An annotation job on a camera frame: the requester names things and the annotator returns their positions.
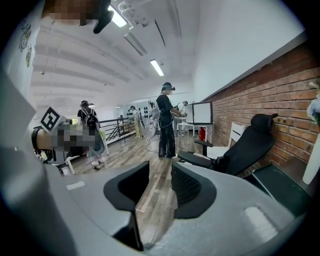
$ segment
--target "beige pants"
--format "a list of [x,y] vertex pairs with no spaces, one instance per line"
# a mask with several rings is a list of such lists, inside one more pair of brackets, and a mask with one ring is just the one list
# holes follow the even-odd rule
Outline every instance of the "beige pants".
[[135,136],[140,137],[142,135],[140,121],[138,121],[137,119],[134,119],[133,123],[134,123]]

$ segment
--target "white ceiling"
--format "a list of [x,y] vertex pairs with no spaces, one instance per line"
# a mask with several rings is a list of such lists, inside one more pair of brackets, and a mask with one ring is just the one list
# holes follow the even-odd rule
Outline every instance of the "white ceiling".
[[[122,1],[113,0],[111,4],[117,8]],[[159,87],[163,79],[191,76],[200,1],[126,1],[145,3],[136,9],[149,20],[148,26],[138,24],[129,30],[129,23],[119,28],[111,22],[96,35],[93,25],[67,26],[43,20],[31,82],[37,111],[52,104],[63,111],[76,112],[82,100],[99,107],[121,104],[136,100],[132,95],[138,86],[140,89],[141,85]],[[123,37],[129,31],[146,50],[144,56]],[[152,59],[162,65],[165,74],[162,80],[150,64]]]

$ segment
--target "fluorescent light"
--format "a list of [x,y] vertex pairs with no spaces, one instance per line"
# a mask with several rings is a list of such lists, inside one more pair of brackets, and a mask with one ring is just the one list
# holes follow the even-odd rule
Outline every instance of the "fluorescent light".
[[119,27],[127,25],[127,21],[110,5],[108,8],[109,11],[113,11],[114,15],[112,21]]
[[150,60],[150,63],[152,64],[152,66],[154,67],[154,69],[158,72],[159,76],[160,77],[163,77],[164,76],[164,73],[162,72],[158,62],[153,59],[153,60]]

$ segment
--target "brick wall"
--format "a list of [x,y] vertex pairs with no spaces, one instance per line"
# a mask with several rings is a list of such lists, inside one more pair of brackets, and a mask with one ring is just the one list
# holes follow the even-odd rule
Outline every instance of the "brick wall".
[[309,120],[307,107],[316,98],[310,82],[320,84],[320,65],[306,43],[253,72],[209,99],[213,105],[212,143],[227,146],[231,123],[248,126],[258,113],[278,113],[272,134],[276,142],[255,167],[280,165],[296,156],[308,162],[319,126]]

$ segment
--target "black shirt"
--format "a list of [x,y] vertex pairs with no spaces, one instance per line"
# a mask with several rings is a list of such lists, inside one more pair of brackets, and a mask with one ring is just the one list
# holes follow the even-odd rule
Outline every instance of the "black shirt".
[[[88,114],[93,114],[94,116],[97,115],[96,111],[92,108],[90,108],[88,111],[87,111]],[[82,110],[82,109],[79,109],[78,111],[78,115],[77,117],[80,117],[81,118],[81,121],[82,121],[82,124],[85,123],[85,118],[86,118],[87,114],[86,114],[86,110]]]
[[160,96],[156,99],[156,103],[160,109],[160,122],[162,125],[169,125],[172,121],[172,115],[170,110],[174,107],[171,105],[170,100],[167,95],[161,93]]

